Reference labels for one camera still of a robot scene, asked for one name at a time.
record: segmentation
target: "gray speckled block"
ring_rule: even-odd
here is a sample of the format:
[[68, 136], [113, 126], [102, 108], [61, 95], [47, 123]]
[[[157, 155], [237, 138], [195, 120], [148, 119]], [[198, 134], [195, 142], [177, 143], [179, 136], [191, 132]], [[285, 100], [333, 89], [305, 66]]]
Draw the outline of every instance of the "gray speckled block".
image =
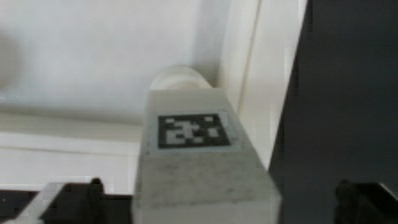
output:
[[[166, 116], [186, 125], [164, 126]], [[136, 191], [136, 224], [278, 223], [282, 194], [219, 89], [152, 92]]]

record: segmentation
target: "white surface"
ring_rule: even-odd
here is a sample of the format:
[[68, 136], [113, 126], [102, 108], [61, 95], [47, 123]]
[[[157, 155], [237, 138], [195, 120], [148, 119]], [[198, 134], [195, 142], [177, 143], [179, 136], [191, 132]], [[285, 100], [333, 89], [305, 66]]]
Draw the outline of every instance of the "white surface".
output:
[[230, 7], [218, 84], [226, 90], [230, 102], [237, 111], [242, 100], [248, 64], [251, 60], [260, 3], [262, 0], [232, 0]]
[[3, 0], [0, 110], [141, 123], [159, 72], [216, 81], [230, 0]]
[[15, 220], [8, 221], [4, 224], [43, 224], [42, 215], [49, 209], [54, 199], [65, 187], [65, 183], [51, 183], [35, 197], [27, 208]]
[[138, 156], [143, 127], [0, 113], [0, 147]]
[[134, 194], [138, 157], [0, 147], [0, 189], [40, 191], [51, 182], [102, 178], [109, 194]]
[[[154, 91], [148, 104], [134, 201], [136, 223], [276, 224], [282, 194], [225, 91]], [[168, 130], [159, 129], [159, 116], [219, 113], [228, 115], [225, 119], [219, 115], [223, 129], [226, 133], [237, 133], [228, 134], [232, 145], [184, 148], [179, 145], [179, 148], [161, 149], [159, 133]], [[187, 120], [182, 130], [191, 122], [198, 121]], [[212, 124], [202, 124], [202, 131], [207, 132], [210, 127]]]
[[235, 0], [232, 8], [234, 11], [242, 7], [242, 13], [250, 17], [235, 18], [237, 22], [230, 22], [228, 25], [219, 84], [228, 92], [267, 167], [285, 106], [306, 3], [308, 0], [251, 0], [246, 2]]
[[166, 69], [152, 84], [152, 90], [212, 88], [203, 75], [191, 67]]

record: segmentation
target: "black panel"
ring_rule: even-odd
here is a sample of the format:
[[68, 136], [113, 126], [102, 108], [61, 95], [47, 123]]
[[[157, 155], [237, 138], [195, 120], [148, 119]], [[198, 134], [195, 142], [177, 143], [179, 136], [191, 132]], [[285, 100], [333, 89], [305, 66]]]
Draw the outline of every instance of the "black panel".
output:
[[271, 164], [285, 224], [335, 223], [344, 179], [398, 192], [397, 12], [397, 0], [310, 1]]

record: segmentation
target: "black and white square pattern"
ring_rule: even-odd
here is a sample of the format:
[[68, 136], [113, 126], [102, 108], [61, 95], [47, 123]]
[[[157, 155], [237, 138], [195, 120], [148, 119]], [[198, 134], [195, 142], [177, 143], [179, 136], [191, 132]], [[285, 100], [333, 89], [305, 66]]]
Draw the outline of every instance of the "black and white square pattern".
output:
[[159, 148], [193, 148], [232, 145], [219, 114], [159, 117]]

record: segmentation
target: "white wall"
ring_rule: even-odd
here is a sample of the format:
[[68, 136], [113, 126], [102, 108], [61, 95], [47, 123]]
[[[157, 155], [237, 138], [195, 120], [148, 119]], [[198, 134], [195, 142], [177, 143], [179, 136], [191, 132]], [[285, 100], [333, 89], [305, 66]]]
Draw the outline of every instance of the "white wall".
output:
[[3, 0], [0, 110], [141, 123], [157, 73], [216, 80], [230, 0]]
[[308, 0], [235, 0], [232, 7], [235, 23], [228, 24], [219, 85], [266, 167], [273, 158], [306, 4]]

